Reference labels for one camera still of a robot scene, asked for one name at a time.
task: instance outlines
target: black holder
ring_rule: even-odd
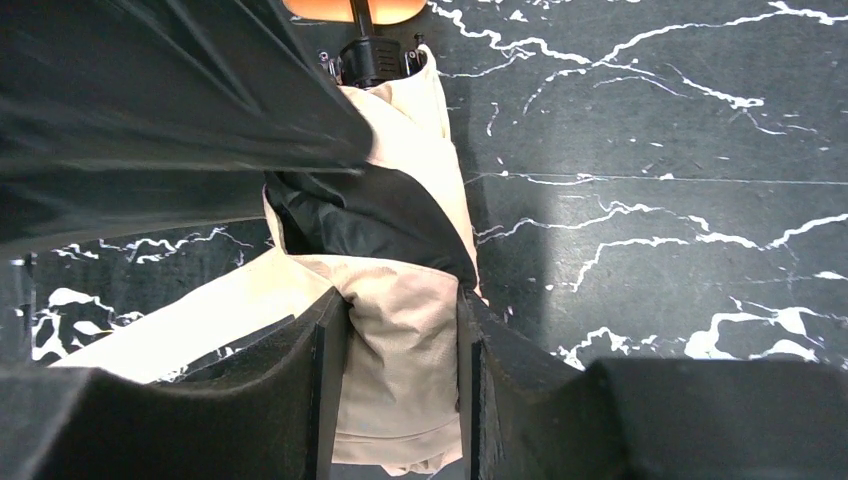
[[[347,44],[335,59],[325,52],[319,55],[324,70],[337,84],[373,88],[424,68],[427,54],[417,48],[424,44],[423,34],[415,34],[416,48],[404,52],[399,41],[375,33],[368,0],[351,0],[350,7],[360,37]]]

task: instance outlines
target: white vein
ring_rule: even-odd
[[[816,130],[815,128],[802,127],[800,125],[781,125],[780,123],[778,123],[778,125],[780,125],[784,128],[791,128],[793,130],[801,130],[801,131],[810,132],[810,133],[819,133],[819,131]]]
[[[498,113],[501,112],[497,102],[492,102],[492,106],[495,107],[495,112],[492,114],[492,118],[489,119],[489,123],[486,125],[486,135],[490,137],[492,136],[492,125],[495,123]]]
[[[172,382],[176,381],[178,378],[185,375],[187,372],[188,372],[188,365],[183,365],[182,367],[180,367],[180,368],[178,368],[174,371],[166,373],[161,378],[159,378],[159,381],[160,382],[172,383]]]
[[[513,63],[515,63],[516,60],[526,60],[526,59],[532,57],[533,55],[535,55],[535,53],[532,53],[532,52],[530,52],[530,53],[517,53],[515,55],[510,56],[507,59],[506,62],[504,62],[500,65],[495,65],[494,67],[487,68],[486,70],[483,70],[483,71],[477,72],[477,73],[445,73],[445,72],[439,72],[439,75],[442,76],[442,77],[446,77],[446,78],[480,78],[480,77],[484,77],[484,76],[486,76],[486,75],[488,75],[492,72],[495,72],[497,70],[502,70],[502,69],[512,65]]]
[[[848,213],[843,213],[842,215],[835,215],[835,216],[817,218],[815,220],[810,220],[809,222],[801,225],[798,228],[790,228],[789,230],[786,230],[785,232],[783,232],[783,235],[781,235],[779,238],[776,238],[773,241],[771,241],[768,245],[766,245],[765,248],[773,249],[773,248],[777,248],[777,247],[786,245],[786,242],[788,242],[790,238],[792,238],[796,235],[801,235],[803,233],[807,233],[807,232],[809,232],[810,230],[812,230],[813,228],[816,228],[816,227],[821,227],[823,225],[828,225],[830,223],[844,222],[846,220],[848,220]]]
[[[521,10],[516,10],[516,11],[512,12],[512,15],[509,16],[509,19],[516,21],[516,22],[527,23],[527,19],[524,17],[524,14],[521,13]]]
[[[813,345],[821,347],[821,343],[812,339],[807,334],[807,328],[804,324],[802,314],[810,317],[834,319],[832,315],[823,315],[810,310],[807,307],[788,307],[788,308],[769,308],[753,302],[741,302],[733,297],[731,300],[736,304],[736,312],[721,312],[716,313],[710,320],[710,328],[708,330],[700,330],[693,333],[686,342],[683,353],[695,359],[724,359],[724,360],[739,360],[730,353],[719,350],[717,344],[720,340],[719,327],[724,322],[742,323],[755,322],[755,324],[767,323],[771,326],[780,325],[788,333],[803,337]],[[757,307],[763,310],[765,314],[755,314],[746,312],[743,308],[743,303]],[[776,353],[784,353],[799,356],[807,361],[818,361],[815,350],[812,347],[804,347],[792,339],[781,339],[772,347],[762,353],[751,354],[748,359],[765,358]]]
[[[494,176],[491,173],[480,174],[476,179]],[[557,174],[557,173],[521,173],[514,176],[529,176],[529,177],[571,177],[573,174]],[[596,181],[606,180],[647,180],[658,181],[657,177],[645,177],[641,175],[594,175]],[[760,180],[760,179],[744,179],[744,178],[674,178],[675,182],[692,182],[692,183],[740,183],[740,184],[755,184],[755,185],[834,185],[848,186],[848,182],[828,181],[828,180]]]
[[[232,235],[227,233],[227,227],[215,227],[206,236],[203,236],[198,232],[194,232],[194,233],[191,233],[191,234],[185,236],[184,238],[181,238],[180,240],[177,240],[174,243],[171,243],[169,240],[166,240],[166,239],[153,239],[153,238],[141,238],[141,239],[135,240],[133,242],[130,242],[130,243],[124,245],[124,246],[112,245],[112,244],[109,244],[105,240],[102,240],[102,239],[99,241],[99,243],[100,243],[100,248],[118,250],[118,251],[121,251],[121,252],[127,252],[128,255],[126,256],[126,259],[130,263],[144,264],[144,263],[147,263],[147,262],[159,262],[161,260],[164,260],[165,258],[168,258],[172,255],[177,254],[180,251],[180,249],[182,249],[186,245],[191,245],[191,244],[197,243],[197,242],[210,242],[215,237],[218,237],[218,236],[229,238],[236,245],[239,245],[239,246],[242,246],[242,247],[253,248],[253,245],[239,241],[236,238],[234,238]],[[151,254],[139,255],[138,250],[143,245],[159,249],[159,250],[161,250],[161,252],[160,253],[151,253]]]
[[[786,270],[784,267],[778,267],[778,269],[784,270],[784,271]],[[841,280],[839,278],[828,277],[827,274],[829,274],[829,273],[833,273],[833,272],[820,272],[820,273],[815,274],[815,275],[794,275],[792,273],[789,273],[788,275],[783,276],[783,277],[779,277],[779,278],[766,278],[766,279],[759,279],[759,280],[752,279],[752,278],[746,276],[744,280],[729,281],[729,282],[703,282],[703,283],[701,283],[701,285],[710,286],[710,287],[717,287],[717,286],[726,286],[726,285],[768,285],[768,284],[774,284],[774,283],[786,284],[786,283],[794,283],[794,282],[814,280],[814,279]]]
[[[62,341],[59,339],[59,324],[62,321],[62,315],[59,313],[57,307],[62,307],[70,304],[80,304],[86,305],[91,304],[95,305],[101,310],[104,310],[108,313],[107,322],[112,326],[112,329],[102,329],[98,327],[94,322],[90,320],[79,320],[74,322],[74,328],[81,333],[86,335],[95,335],[98,333],[107,333],[112,330],[119,329],[123,327],[125,324],[138,320],[143,317],[144,314],[141,312],[128,312],[118,314],[115,312],[115,308],[109,305],[105,305],[100,297],[97,295],[89,295],[87,293],[78,292],[76,290],[72,290],[70,288],[57,288],[50,294],[47,298],[47,307],[39,310],[35,314],[35,325],[32,328],[32,358],[35,361],[41,360],[46,354],[50,352],[54,352],[60,357],[65,357],[68,355],[68,351],[62,345]],[[50,322],[53,327],[53,333],[50,335],[48,339],[44,341],[44,344],[41,346],[36,345],[36,338],[38,333]]]
[[[583,263],[583,266],[580,267],[580,271],[577,272],[577,280],[572,284],[571,291],[577,293],[577,290],[580,289],[580,285],[583,284],[583,280],[586,279],[586,273],[592,269],[598,262],[601,261],[601,254],[607,248],[611,247],[626,247],[630,245],[644,245],[649,247],[656,248],[659,245],[666,244],[676,244],[676,245],[689,245],[689,242],[685,240],[681,240],[679,238],[628,238],[627,240],[618,240],[615,242],[609,243],[601,243],[598,245],[597,250],[595,250],[595,256],[591,260],[588,260]]]
[[[563,229],[563,230],[580,230],[581,228],[586,228],[589,225],[594,225],[597,223],[605,222],[616,215],[629,215],[634,212],[652,212],[655,210],[659,210],[658,208],[648,207],[645,204],[638,203],[636,205],[630,206],[625,205],[618,201],[613,201],[609,207],[604,207],[601,205],[601,208],[606,211],[606,215],[592,218],[589,220],[585,220],[580,223],[565,225],[565,224],[550,224],[550,223],[542,223],[536,221],[532,218],[522,218],[515,225],[512,226],[509,230],[503,230],[503,225],[496,225],[488,230],[480,232],[477,238],[477,245],[482,245],[492,239],[495,238],[503,238],[513,235],[518,231],[521,227],[525,225],[532,225],[534,227],[543,228],[543,229]]]
[[[795,9],[795,8],[789,7],[786,4],[786,2],[784,2],[784,1],[774,1],[774,2],[768,3],[768,5],[771,6],[774,9],[774,11],[772,11],[772,12],[766,12],[766,13],[762,13],[762,14],[759,14],[759,15],[753,15],[753,16],[743,16],[743,17],[740,17],[740,18],[736,18],[734,20],[730,20],[730,21],[727,21],[727,22],[724,22],[724,23],[718,23],[718,24],[690,22],[690,23],[683,23],[683,24],[676,24],[676,25],[667,25],[667,26],[664,26],[664,27],[661,27],[661,28],[658,28],[658,29],[655,29],[655,30],[642,32],[642,33],[639,33],[639,34],[633,36],[632,38],[630,38],[626,42],[623,42],[623,43],[620,43],[620,44],[613,46],[612,49],[606,55],[601,57],[599,60],[592,61],[591,59],[589,59],[589,58],[587,58],[583,55],[577,54],[577,53],[564,53],[564,52],[559,52],[559,51],[556,51],[554,49],[551,49],[546,40],[538,38],[538,37],[529,37],[529,38],[525,38],[525,39],[522,39],[522,40],[517,40],[517,41],[511,42],[511,43],[502,43],[503,36],[499,32],[495,32],[495,31],[490,30],[490,29],[484,29],[481,32],[470,31],[468,29],[467,25],[462,20],[463,12],[461,10],[459,10],[459,9],[446,10],[445,8],[441,7],[438,3],[434,2],[434,1],[430,1],[428,3],[431,6],[434,13],[438,14],[441,17],[449,19],[457,28],[459,28],[460,34],[462,34],[463,36],[468,37],[468,38],[486,38],[486,39],[489,40],[489,48],[491,48],[493,50],[500,51],[502,53],[507,52],[508,55],[512,55],[511,52],[514,52],[516,48],[526,47],[526,46],[529,46],[529,45],[536,45],[536,46],[538,46],[540,53],[547,56],[547,57],[555,58],[555,59],[562,60],[562,61],[574,62],[574,63],[582,66],[581,68],[563,69],[563,70],[555,72],[555,73],[551,74],[550,76],[548,76],[547,78],[545,78],[544,82],[542,83],[542,86],[540,86],[536,90],[536,92],[534,92],[528,98],[527,103],[525,104],[524,109],[523,109],[525,115],[528,111],[530,104],[542,92],[544,85],[552,82],[554,79],[556,79],[558,77],[568,76],[571,73],[585,74],[588,69],[593,69],[593,68],[596,68],[596,67],[599,67],[599,66],[624,68],[624,69],[631,69],[631,70],[636,71],[636,69],[633,69],[632,66],[614,65],[612,62],[614,60],[616,60],[616,58],[618,56],[620,56],[624,51],[633,48],[634,46],[636,46],[640,42],[643,42],[645,40],[648,40],[648,39],[651,39],[651,38],[654,38],[654,37],[657,37],[657,36],[665,35],[669,32],[687,30],[687,29],[702,29],[702,28],[718,29],[718,28],[726,28],[726,27],[736,27],[736,26],[739,26],[739,25],[760,22],[760,21],[763,21],[763,20],[766,20],[766,19],[779,17],[779,16],[795,16],[795,17],[802,17],[802,18],[811,18],[811,19],[818,20],[818,22],[820,24],[823,24],[823,25],[834,25],[836,22],[843,22],[843,21],[848,20],[848,15],[831,16],[831,15],[825,13],[825,12],[820,12],[820,11],[816,11],[816,10],[812,10],[812,9],[806,9],[806,8]],[[544,2],[544,3],[545,3],[545,8],[548,8],[547,5],[548,5],[549,2]],[[619,77],[617,79],[614,79],[614,80],[606,82],[606,83],[614,83],[616,81],[621,81],[621,80],[624,80],[624,79],[633,78],[633,79],[648,81],[648,82],[650,82],[654,85],[660,86],[661,88],[668,91],[669,93],[679,95],[677,92],[674,92],[670,88],[662,85],[657,80],[649,79],[647,76],[644,75],[644,74],[647,74],[648,76],[656,78],[655,74],[653,74],[651,72],[646,72],[644,70],[639,70],[639,71],[642,72],[643,75],[633,76],[633,77]],[[765,99],[763,99],[763,98],[757,98],[757,97],[746,98],[746,97],[731,95],[731,94],[721,92],[721,91],[715,90],[713,88],[707,87],[705,85],[701,85],[699,83],[696,83],[693,80],[691,80],[690,78],[687,78],[685,75],[683,75],[683,73],[680,72],[679,70],[677,70],[677,73],[680,75],[681,80],[685,85],[687,85],[687,86],[689,86],[689,87],[691,87],[695,90],[700,91],[703,95],[714,97],[714,98],[726,101],[734,109],[741,109],[742,111],[746,111],[748,108],[761,107],[765,104]],[[599,82],[599,83],[595,84],[595,87],[597,87],[598,85],[602,85],[602,84],[605,84],[605,83]],[[749,115],[749,118],[751,118],[752,122],[755,125],[755,128],[757,128],[758,130],[760,130],[764,133],[767,133],[767,134],[770,134],[770,135],[783,135],[783,134],[785,134],[785,132],[776,132],[774,130],[770,130],[770,129],[767,129],[765,127],[760,126],[756,122],[756,120],[754,120],[753,117],[751,117],[750,115]]]
[[[644,345],[653,346],[654,342],[657,340],[657,335],[650,335],[646,338],[633,340],[630,337],[624,335],[618,335],[609,327],[601,327],[597,330],[589,332],[586,335],[586,338],[583,339],[577,345],[571,347],[570,349],[566,349],[562,345],[557,347],[555,352],[551,352],[551,355],[562,357],[562,361],[574,367],[578,370],[586,370],[586,365],[578,358],[578,354],[581,350],[584,350],[590,346],[592,346],[595,340],[604,338],[609,338],[610,341],[610,351],[611,352],[621,352],[625,355],[629,355],[633,350],[640,350]]]
[[[745,248],[761,250],[760,246],[757,245],[757,242],[748,240],[745,237],[740,237],[739,235],[727,235],[724,233],[711,232],[706,235],[698,235],[697,237],[695,237],[695,240],[700,243],[734,243],[736,245],[741,245]]]
[[[820,278],[823,280],[848,280],[848,277],[840,275],[836,272],[819,272],[813,275],[815,278]]]
[[[73,260],[83,260],[80,257],[91,258],[93,260],[98,260],[100,258],[100,255],[90,250],[83,251],[78,243],[72,243],[62,248],[53,249],[52,252],[58,254],[60,257],[69,257]]]
[[[244,251],[239,250],[239,256],[233,259],[233,264],[237,267],[244,266]]]
[[[699,217],[697,215],[686,215],[685,218],[687,220],[691,220],[691,221],[697,223],[698,226],[701,227],[701,230],[703,230],[705,232],[710,231],[710,222],[708,222],[704,217]]]
[[[569,181],[569,182],[557,182],[557,181],[553,181],[553,180],[539,180],[537,178],[534,178],[531,175],[527,175],[527,174],[523,174],[523,173],[516,174],[515,176],[519,177],[519,178],[523,178],[530,183],[536,183],[536,184],[539,184],[539,185],[555,185],[555,186],[559,186],[559,187],[573,187],[575,185],[582,185],[584,183],[590,183],[590,182],[594,182],[594,181],[597,181],[597,180],[603,181],[602,178],[598,178],[598,177],[591,175],[591,174],[588,174],[588,173],[578,173],[576,175],[577,180]]]

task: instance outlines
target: black marble floor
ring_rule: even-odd
[[[350,35],[295,22],[316,50]],[[483,292],[510,325],[580,368],[848,370],[848,4],[442,0],[385,33],[417,31],[443,73]],[[34,357],[266,248],[246,222],[42,252]]]

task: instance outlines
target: black fabric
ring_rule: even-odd
[[[280,0],[3,2],[0,259],[255,218],[261,171],[371,142]]]
[[[0,259],[97,238],[262,218],[261,172],[57,171],[0,188]]]
[[[473,292],[457,321],[466,478],[848,478],[834,366],[617,358],[580,372]]]
[[[397,260],[477,285],[462,239],[414,178],[366,165],[361,174],[267,174],[268,203],[280,216],[286,251]]]
[[[4,174],[345,170],[370,150],[279,0],[7,0],[0,22]]]
[[[0,368],[0,478],[327,480],[349,331],[331,290],[195,382]]]

